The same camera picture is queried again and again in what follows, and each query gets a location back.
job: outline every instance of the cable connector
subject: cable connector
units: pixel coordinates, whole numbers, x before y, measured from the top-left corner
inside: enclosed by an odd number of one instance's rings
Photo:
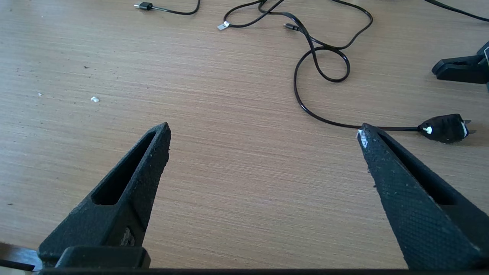
[[[418,126],[421,134],[441,143],[454,143],[463,140],[475,131],[469,131],[470,120],[463,120],[460,114],[441,115],[428,119]]]
[[[142,9],[142,10],[151,10],[151,9],[153,9],[153,3],[139,2],[137,4],[134,4],[134,7],[136,7],[137,9]]]
[[[299,27],[294,25],[294,24],[290,24],[290,23],[285,23],[284,24],[284,27],[287,28],[287,29],[291,29],[291,30],[299,30]]]

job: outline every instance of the wood grain surface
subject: wood grain surface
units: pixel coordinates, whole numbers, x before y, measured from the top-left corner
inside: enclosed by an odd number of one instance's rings
[[[405,268],[356,131],[305,114],[292,90],[304,37],[267,16],[219,32],[242,0],[202,0],[194,16],[129,0],[0,1],[0,241],[36,248],[150,127],[172,129],[144,247],[153,267]],[[352,73],[299,71],[306,104],[332,120],[416,126],[460,113],[477,134],[401,144],[489,212],[489,94],[436,80],[442,58],[473,55],[489,24],[421,0],[351,0],[375,18],[345,53]],[[445,3],[489,16],[486,0]],[[195,0],[155,5],[192,10]],[[367,18],[288,0],[279,10],[343,45]],[[259,16],[255,7],[233,23]],[[318,54],[331,76],[345,70]],[[100,102],[90,98],[96,96]]]

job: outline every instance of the black cable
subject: black cable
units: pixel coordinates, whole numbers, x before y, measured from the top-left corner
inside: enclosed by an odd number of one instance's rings
[[[152,3],[149,3],[149,2],[141,2],[141,3],[138,3],[138,4],[134,4],[134,6],[136,8],[140,8],[140,9],[143,9],[143,10],[152,10],[152,9],[155,9],[155,10],[160,10],[160,11],[165,11],[165,12],[174,13],[174,14],[180,14],[180,15],[192,15],[192,14],[196,13],[199,10],[199,8],[200,8],[200,0],[197,0],[197,7],[193,11],[190,11],[190,12],[174,11],[174,10],[169,10],[167,8],[156,7],[156,6],[153,6],[153,4]]]
[[[468,13],[466,11],[459,10],[459,9],[454,8],[454,7],[451,7],[449,5],[440,3],[440,2],[438,2],[436,0],[425,0],[425,1],[428,2],[428,3],[430,3],[430,4],[433,4],[435,6],[438,6],[440,8],[443,8],[443,9],[447,9],[447,10],[454,11],[454,12],[457,12],[457,13],[460,13],[460,14],[463,14],[463,15],[467,15],[469,17],[472,17],[472,18],[475,18],[475,19],[478,19],[478,20],[481,20],[481,21],[484,21],[484,22],[489,22],[489,19],[488,18],[484,18],[484,17],[480,17],[480,16],[477,16],[477,15],[473,15],[473,14]]]
[[[268,14],[270,14],[270,15],[282,15],[282,16],[285,16],[285,17],[288,17],[289,19],[291,19],[296,25],[287,23],[284,26],[286,28],[289,28],[289,29],[292,29],[292,30],[296,30],[296,31],[301,32],[306,37],[306,40],[307,40],[307,42],[309,44],[309,47],[310,47],[310,50],[308,52],[306,52],[301,57],[301,59],[299,60],[299,62],[296,65],[295,71],[294,71],[293,85],[294,85],[294,94],[295,94],[295,98],[297,99],[297,102],[299,103],[299,105],[301,106],[301,108],[307,114],[309,114],[310,116],[314,117],[315,119],[317,119],[319,121],[322,121],[322,122],[325,122],[325,123],[328,123],[328,124],[331,124],[331,125],[335,125],[335,126],[359,129],[360,128],[359,125],[350,125],[350,124],[344,124],[344,123],[334,122],[334,121],[325,119],[323,117],[320,117],[319,115],[316,115],[311,110],[309,110],[309,108],[307,108],[306,105],[302,102],[302,100],[300,98],[300,95],[299,95],[299,91],[297,89],[297,73],[299,71],[299,67],[301,66],[302,62],[305,60],[306,57],[308,57],[311,54],[312,55],[312,58],[314,60],[314,65],[315,65],[318,73],[324,79],[326,79],[328,81],[331,81],[331,82],[341,82],[341,81],[345,80],[350,75],[351,66],[350,66],[350,61],[348,60],[347,56],[343,52],[341,52],[340,50],[346,49],[349,46],[351,46],[353,44],[353,42],[355,41],[355,39],[362,32],[364,32],[366,29],[368,29],[372,25],[372,23],[374,21],[374,18],[372,17],[372,15],[367,10],[365,10],[364,8],[362,8],[360,6],[357,6],[355,4],[347,3],[347,2],[344,2],[344,1],[341,1],[341,0],[331,0],[331,1],[334,1],[334,2],[337,2],[337,3],[340,3],[340,4],[343,4],[343,5],[347,5],[347,6],[356,8],[356,9],[362,11],[364,14],[366,14],[367,17],[369,18],[368,24],[363,29],[361,29],[359,32],[357,32],[353,36],[353,38],[345,46],[332,46],[332,45],[326,44],[326,43],[321,42],[321,41],[317,40],[316,38],[312,37],[309,34],[309,32],[307,31],[306,27],[302,24],[302,22],[295,15],[293,15],[293,14],[291,14],[289,12],[273,12],[273,9],[275,9],[278,5],[280,5],[284,0],[279,0],[271,8],[269,8],[268,10],[264,10],[262,7],[263,7],[263,5],[267,1],[268,0],[257,0],[257,1],[251,2],[251,3],[247,3],[247,4],[243,4],[243,5],[234,7],[234,8],[232,8],[231,10],[229,10],[224,15],[224,22],[228,22],[227,17],[233,11],[235,11],[237,9],[240,9],[240,8],[243,8],[243,7],[255,5],[255,4],[258,4],[258,10],[262,13],[261,16],[259,16],[257,19],[255,19],[255,20],[253,20],[253,21],[251,21],[249,23],[246,23],[246,24],[235,25],[235,24],[229,23],[228,26],[229,27],[234,27],[234,28],[247,27],[247,26],[250,26],[250,25],[255,24],[256,22],[258,22],[259,20],[263,19]],[[313,43],[317,43],[317,44],[319,44],[321,46],[315,47]],[[328,50],[328,51],[334,52],[334,53],[336,53],[337,55],[339,55],[343,59],[343,61],[345,62],[345,65],[346,65],[346,73],[345,73],[345,75],[343,77],[340,77],[340,78],[331,78],[331,77],[328,77],[327,75],[325,75],[323,73],[323,71],[319,67],[319,63],[318,63],[317,56],[316,56],[316,51],[319,51],[319,50]],[[419,128],[418,127],[379,127],[379,128],[381,128],[383,130],[386,130],[386,131],[410,131],[410,132],[418,132],[419,131]]]

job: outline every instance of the wooden table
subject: wooden table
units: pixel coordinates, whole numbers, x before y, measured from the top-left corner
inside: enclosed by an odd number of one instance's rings
[[[167,2],[154,4],[192,10],[196,1]],[[144,243],[153,267],[405,268],[356,131],[319,122],[295,101],[304,37],[279,16],[216,29],[244,2],[202,0],[196,15],[178,16],[129,0],[0,1],[0,241],[36,248],[147,129],[167,121],[171,156]],[[454,145],[392,136],[488,212],[487,89],[430,70],[473,55],[489,25],[421,0],[352,2],[375,17],[345,51],[352,73],[327,82],[308,59],[298,79],[305,102],[345,123],[472,119],[478,133]],[[331,1],[279,9],[334,45],[367,23]],[[247,8],[230,19],[258,15]],[[326,73],[343,74],[337,56],[318,56]]]

